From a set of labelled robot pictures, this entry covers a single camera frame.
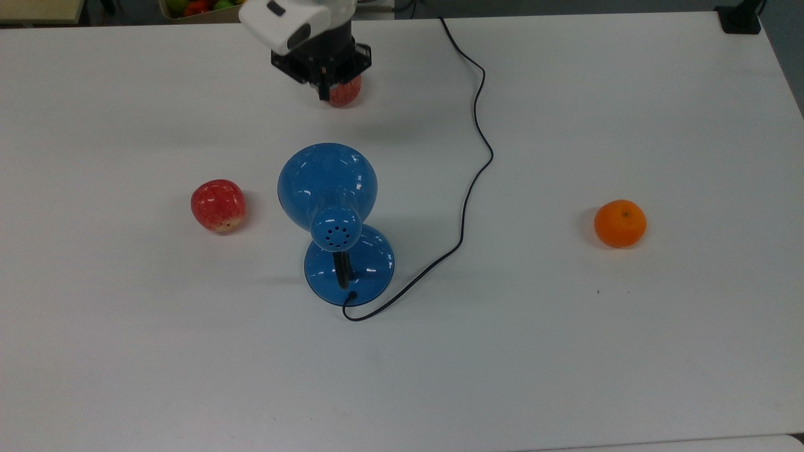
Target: blue desk lamp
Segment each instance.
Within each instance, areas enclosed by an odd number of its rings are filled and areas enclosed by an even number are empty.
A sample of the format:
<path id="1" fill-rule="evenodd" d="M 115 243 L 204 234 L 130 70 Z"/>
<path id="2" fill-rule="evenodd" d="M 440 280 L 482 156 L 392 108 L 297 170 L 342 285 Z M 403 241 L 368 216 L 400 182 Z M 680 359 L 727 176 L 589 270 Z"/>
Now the blue desk lamp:
<path id="1" fill-rule="evenodd" d="M 383 293 L 394 253 L 363 224 L 377 199 L 377 176 L 360 152 L 336 143 L 306 147 L 282 168 L 277 192 L 288 217 L 313 236 L 304 270 L 319 297 L 359 306 Z"/>

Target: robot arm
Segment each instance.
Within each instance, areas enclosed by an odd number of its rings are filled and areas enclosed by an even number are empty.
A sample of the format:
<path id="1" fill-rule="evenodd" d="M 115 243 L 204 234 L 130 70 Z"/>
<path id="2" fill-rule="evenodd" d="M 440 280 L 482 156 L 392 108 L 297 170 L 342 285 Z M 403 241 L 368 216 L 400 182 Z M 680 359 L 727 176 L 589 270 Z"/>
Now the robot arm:
<path id="1" fill-rule="evenodd" d="M 371 66 L 371 48 L 356 43 L 351 17 L 356 0 L 248 0 L 240 22 L 271 49 L 271 63 L 322 101 Z"/>

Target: black cable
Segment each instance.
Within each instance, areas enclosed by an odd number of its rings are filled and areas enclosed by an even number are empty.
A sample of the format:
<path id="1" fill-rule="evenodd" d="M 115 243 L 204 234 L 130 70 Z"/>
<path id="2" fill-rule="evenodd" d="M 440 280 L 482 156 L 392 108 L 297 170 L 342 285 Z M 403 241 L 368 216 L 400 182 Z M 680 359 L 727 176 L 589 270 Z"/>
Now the black cable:
<path id="1" fill-rule="evenodd" d="M 461 50 L 461 48 L 457 45 L 457 43 L 455 43 L 455 39 L 453 38 L 452 33 L 449 32 L 447 22 L 444 21 L 444 18 L 438 16 L 438 20 L 441 21 L 441 25 L 444 27 L 444 32 L 447 34 L 447 38 L 449 38 L 449 41 L 452 43 L 453 47 L 455 47 L 455 51 L 457 51 L 458 54 L 460 54 L 467 61 L 472 63 L 476 68 L 480 69 L 480 71 L 483 74 L 483 77 L 480 79 L 480 86 L 478 86 L 478 91 L 474 94 L 474 103 L 472 104 L 472 119 L 474 121 L 474 128 L 478 131 L 480 138 L 483 140 L 483 143 L 486 144 L 486 148 L 489 150 L 489 159 L 486 162 L 486 164 L 483 165 L 482 168 L 480 168 L 480 170 L 478 170 L 478 173 L 474 175 L 472 183 L 469 184 L 469 190 L 466 191 L 466 196 L 463 199 L 463 209 L 461 210 L 461 235 L 458 238 L 457 244 L 448 252 L 446 252 L 444 255 L 433 261 L 432 264 L 428 265 L 426 269 L 422 270 L 418 276 L 413 278 L 413 280 L 410 281 L 408 285 L 405 286 L 402 290 L 400 290 L 398 294 L 394 295 L 393 298 L 385 302 L 385 304 L 383 304 L 379 308 L 373 310 L 371 313 L 364 315 L 363 317 L 350 317 L 349 314 L 347 314 L 347 307 L 348 307 L 347 305 L 349 304 L 350 301 L 354 300 L 358 296 L 357 293 L 350 292 L 347 299 L 343 302 L 342 309 L 343 309 L 343 317 L 351 320 L 352 322 L 361 322 L 363 320 L 366 320 L 367 318 L 372 318 L 375 315 L 379 314 L 380 312 L 384 311 L 386 308 L 388 308 L 390 305 L 396 302 L 396 300 L 400 299 L 402 295 L 408 292 L 408 290 L 410 290 L 410 288 L 413 287 L 427 273 L 430 273 L 430 270 L 436 268 L 438 264 L 440 264 L 447 257 L 451 256 L 453 253 L 457 251 L 457 249 L 461 247 L 461 245 L 463 244 L 464 231 L 466 229 L 466 206 L 469 204 L 469 196 L 472 194 L 474 183 L 478 181 L 480 174 L 482 174 L 482 172 L 485 171 L 486 168 L 489 167 L 491 162 L 494 160 L 494 149 L 491 148 L 491 144 L 489 144 L 489 141 L 486 139 L 486 135 L 484 135 L 483 131 L 480 129 L 480 123 L 478 122 L 478 99 L 480 98 L 480 92 L 483 90 L 483 86 L 486 85 L 486 69 L 484 69 L 483 66 L 472 60 L 466 53 L 463 52 L 463 50 Z"/>

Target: orange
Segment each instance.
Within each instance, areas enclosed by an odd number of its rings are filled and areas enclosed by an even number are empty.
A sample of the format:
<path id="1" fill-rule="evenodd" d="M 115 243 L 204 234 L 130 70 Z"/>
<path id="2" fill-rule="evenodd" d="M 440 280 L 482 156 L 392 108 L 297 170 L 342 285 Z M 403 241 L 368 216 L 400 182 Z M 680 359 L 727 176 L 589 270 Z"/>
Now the orange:
<path id="1" fill-rule="evenodd" d="M 642 209 L 627 199 L 612 201 L 595 215 L 597 236 L 603 243 L 615 248 L 637 243 L 647 226 Z"/>

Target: red apple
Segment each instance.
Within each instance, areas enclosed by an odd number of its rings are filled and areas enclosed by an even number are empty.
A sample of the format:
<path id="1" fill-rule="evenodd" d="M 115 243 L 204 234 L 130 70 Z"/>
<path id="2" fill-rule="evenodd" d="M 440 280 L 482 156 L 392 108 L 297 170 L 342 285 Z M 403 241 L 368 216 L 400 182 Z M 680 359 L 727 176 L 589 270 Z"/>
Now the red apple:
<path id="1" fill-rule="evenodd" d="M 234 182 L 212 180 L 193 192 L 190 207 L 195 219 L 213 232 L 236 228 L 246 216 L 246 199 Z"/>
<path id="2" fill-rule="evenodd" d="M 363 81 L 360 76 L 353 78 L 350 82 L 339 84 L 330 90 L 330 105 L 333 107 L 343 107 L 349 105 L 357 95 L 360 94 L 360 86 Z"/>

